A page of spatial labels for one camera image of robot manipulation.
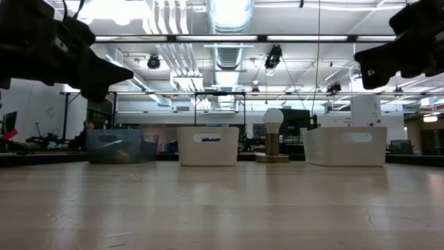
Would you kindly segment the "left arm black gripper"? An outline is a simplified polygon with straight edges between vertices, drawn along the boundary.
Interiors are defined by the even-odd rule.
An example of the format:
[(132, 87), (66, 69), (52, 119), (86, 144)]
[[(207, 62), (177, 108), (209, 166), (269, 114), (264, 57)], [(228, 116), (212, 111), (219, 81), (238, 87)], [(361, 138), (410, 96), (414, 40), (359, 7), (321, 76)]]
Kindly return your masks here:
[(83, 2), (74, 15), (62, 2), (61, 19), (51, 4), (40, 0), (1, 2), (1, 88), (14, 78), (46, 85), (66, 83), (82, 89), (88, 101), (102, 103), (108, 87), (132, 79), (133, 71), (83, 50), (83, 23), (78, 20)]

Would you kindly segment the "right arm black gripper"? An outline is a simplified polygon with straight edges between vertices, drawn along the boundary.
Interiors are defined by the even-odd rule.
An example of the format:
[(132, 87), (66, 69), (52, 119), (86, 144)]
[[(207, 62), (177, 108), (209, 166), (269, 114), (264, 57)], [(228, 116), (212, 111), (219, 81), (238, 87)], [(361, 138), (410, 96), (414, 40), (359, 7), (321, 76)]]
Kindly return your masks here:
[(393, 41), (357, 52), (355, 60), (361, 65), (361, 79), (365, 90), (385, 86), (390, 79), (432, 77), (443, 73), (443, 21), (415, 26)]

